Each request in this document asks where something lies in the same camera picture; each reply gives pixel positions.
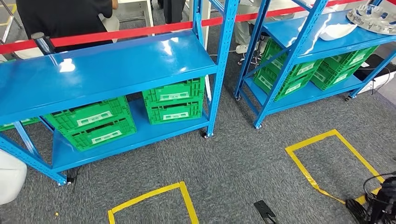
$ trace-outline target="yellow tape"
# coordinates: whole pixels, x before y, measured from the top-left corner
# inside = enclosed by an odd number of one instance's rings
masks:
[[[194,206],[192,205],[192,201],[190,195],[188,194],[187,187],[184,181],[180,182],[180,191],[182,192],[184,203],[186,205],[188,214],[190,215],[191,223],[192,224],[199,223],[197,214],[195,214],[195,209]]]
[[[111,210],[107,211],[108,215],[109,215],[109,224],[115,224],[115,220],[114,220],[114,214]]]
[[[312,143],[315,143],[317,141],[323,140],[327,137],[336,135],[341,141],[342,143],[359,159],[360,162],[363,163],[363,165],[365,167],[367,167],[367,169],[373,174],[373,175],[379,175],[379,173],[367,162],[367,160],[365,160],[363,158],[363,156],[335,129],[328,131],[326,133],[314,136],[312,138],[309,138],[307,140],[301,141],[297,144],[294,144],[292,146],[289,146],[286,148],[286,152],[287,154],[289,154],[289,156],[291,157],[291,159],[297,164],[298,168],[300,169],[300,171],[303,173],[303,175],[305,176],[305,178],[308,180],[308,182],[312,185],[313,188],[315,188],[316,190],[318,190],[320,193],[331,197],[343,204],[345,204],[345,202],[341,199],[338,199],[334,196],[332,196],[331,194],[327,193],[325,190],[320,189],[318,183],[316,183],[316,181],[312,178],[312,176],[310,175],[310,173],[307,171],[307,169],[304,167],[304,165],[301,163],[301,161],[297,158],[297,156],[294,154],[294,151],[296,151],[297,149],[303,148],[307,145],[310,145]],[[377,177],[377,179],[380,182],[384,182],[385,180],[382,177]],[[378,191],[381,188],[377,188],[373,191],[371,191],[371,193],[373,194],[377,194]],[[364,204],[366,202],[366,199],[363,196],[360,196],[358,198],[355,199],[357,202],[359,202],[360,204]]]
[[[159,195],[159,194],[161,194],[161,193],[167,192],[167,191],[169,191],[169,190],[176,189],[176,188],[178,188],[178,187],[180,187],[180,183],[174,183],[174,184],[172,184],[172,185],[168,185],[168,186],[165,186],[165,187],[162,187],[162,188],[159,188],[159,189],[150,191],[150,192],[148,192],[148,193],[146,193],[146,194],[144,194],[144,195],[140,195],[139,197],[136,197],[136,198],[134,198],[134,199],[131,199],[131,200],[127,201],[127,202],[124,202],[124,203],[122,203],[122,204],[120,204],[120,205],[118,205],[118,206],[112,208],[112,212],[113,212],[113,214],[114,214],[114,213],[116,213],[117,211],[120,211],[120,210],[122,210],[122,209],[124,209],[124,208],[126,208],[126,207],[129,207],[129,206],[134,205],[134,204],[136,204],[136,203],[138,203],[138,202],[141,202],[141,201],[143,201],[144,199],[147,199],[147,198],[152,197],[152,196]]]
[[[12,6],[13,8],[11,9],[11,13],[14,14],[16,12],[16,4],[7,4],[7,6]],[[7,22],[4,23],[0,23],[0,26],[6,26],[10,23],[11,21],[11,16],[8,17]]]
[[[199,221],[198,221],[197,215],[195,214],[194,206],[192,205],[190,195],[188,194],[187,187],[183,181],[150,191],[144,195],[140,195],[139,197],[133,198],[127,202],[124,202],[124,203],[112,208],[111,210],[109,210],[107,212],[109,215],[109,223],[115,224],[114,213],[121,211],[122,209],[127,208],[129,206],[132,206],[138,202],[141,202],[144,199],[159,195],[161,193],[164,193],[164,192],[176,189],[176,188],[180,188],[180,191],[181,191],[183,199],[184,199],[184,203],[187,207],[187,211],[188,211],[188,214],[191,219],[191,223],[198,224]]]

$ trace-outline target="red barrier tape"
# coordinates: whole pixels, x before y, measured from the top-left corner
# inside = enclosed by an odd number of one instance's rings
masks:
[[[347,4],[357,1],[361,1],[361,0],[334,0],[328,2],[326,6],[331,7],[335,5]],[[304,10],[305,9],[303,9],[302,7],[274,10],[267,12],[267,17],[302,12]],[[257,13],[243,14],[243,15],[237,15],[235,17],[235,21],[242,22],[242,21],[253,20],[256,18],[257,18]],[[203,27],[216,26],[216,25],[220,25],[222,22],[223,22],[222,17],[216,17],[208,20],[202,20],[202,26]],[[190,29],[190,28],[192,28],[192,22],[180,22],[174,24],[159,25],[154,27],[143,27],[143,28],[113,31],[113,32],[102,32],[102,33],[94,33],[94,34],[51,38],[51,41],[55,47],[62,47],[62,46],[70,46],[70,45],[76,45],[82,43],[106,41],[111,39],[123,39],[123,38],[137,37],[137,36],[145,36],[150,34],[160,34],[160,33],[170,32],[173,30]],[[0,45],[0,54],[7,54],[17,50],[24,50],[34,47],[36,47],[36,44],[34,43],[33,40],[4,44],[4,45]]]

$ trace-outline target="crate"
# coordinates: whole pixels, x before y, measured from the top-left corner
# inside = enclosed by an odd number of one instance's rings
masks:
[[[360,64],[342,71],[335,72],[330,69],[326,64],[321,64],[319,69],[312,76],[311,81],[321,90],[326,90],[343,80],[347,80],[358,68]]]
[[[25,120],[21,120],[22,124],[25,125],[31,125],[37,122],[40,122],[38,118],[29,118]],[[13,129],[15,126],[13,124],[6,124],[6,125],[1,125],[0,126],[0,132],[3,132],[5,130]]]
[[[82,152],[134,133],[136,126],[132,118],[122,118],[64,137]]]
[[[150,124],[163,124],[202,116],[203,100],[176,105],[146,107]]]
[[[335,72],[343,72],[357,65],[361,65],[375,51],[375,49],[377,49],[377,47],[378,46],[373,46],[342,55],[327,57],[322,63],[326,64]]]
[[[270,58],[272,58],[272,56],[276,55],[281,50],[281,47],[273,39],[269,39],[265,47],[261,63],[269,60]],[[282,69],[283,63],[286,60],[286,56],[286,53],[282,54],[278,58],[275,58],[273,61],[271,61],[271,63],[267,64],[266,67],[269,68],[272,72],[279,74]],[[319,65],[322,63],[322,61],[323,59],[296,64],[289,72],[286,80],[296,80],[307,74],[315,72],[318,69]]]
[[[304,88],[309,80],[311,79],[313,73],[309,73],[305,76],[302,76],[298,79],[290,79],[290,80],[285,80],[282,87],[280,88],[278,94],[275,97],[275,101],[278,101],[292,93],[294,93],[297,90],[300,90]],[[272,89],[273,84],[275,83],[277,74],[272,72],[268,68],[263,68],[258,72],[253,81],[258,85],[261,89],[263,89],[267,94]]]
[[[131,117],[125,96],[74,107],[44,116],[63,135],[80,132],[109,121]]]
[[[200,101],[204,98],[205,77],[142,91],[147,107]]]

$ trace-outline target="black shirt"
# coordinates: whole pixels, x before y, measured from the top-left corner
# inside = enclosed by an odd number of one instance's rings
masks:
[[[36,32],[49,37],[106,32],[99,14],[113,14],[112,0],[16,0],[16,5],[29,39]],[[60,47],[56,52],[106,43],[112,41]]]

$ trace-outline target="shelf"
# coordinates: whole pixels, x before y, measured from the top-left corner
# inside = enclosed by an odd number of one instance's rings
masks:
[[[191,30],[2,63],[0,124],[216,72]]]
[[[347,52],[368,48],[388,42],[396,41],[396,35],[376,34],[360,27],[357,27],[350,34],[333,41],[324,41],[315,36],[319,33],[324,24],[348,24],[346,17],[348,10],[321,15],[312,28],[312,32],[302,47],[302,54],[296,63],[314,61],[320,58],[344,54]],[[299,34],[299,28],[305,18],[298,18],[285,21],[265,23],[263,30],[267,30],[271,37],[282,47],[290,46]]]
[[[199,119],[151,125],[142,99],[130,102],[129,106],[136,124],[137,133],[97,148],[79,152],[59,132],[55,131],[52,149],[53,171],[60,172],[81,166],[209,125],[208,118],[204,112]]]
[[[268,97],[267,94],[253,82],[252,77],[247,78],[245,83],[251,90],[253,95],[256,97],[256,99],[259,101],[259,103],[261,105],[264,105],[265,100]],[[359,88],[362,84],[362,81],[360,81],[353,75],[349,79],[342,81],[339,84],[325,91],[318,89],[312,82],[308,82],[308,84],[304,88],[286,96],[283,99],[273,102],[267,114],[273,114],[295,106],[300,106],[319,99],[347,92]]]

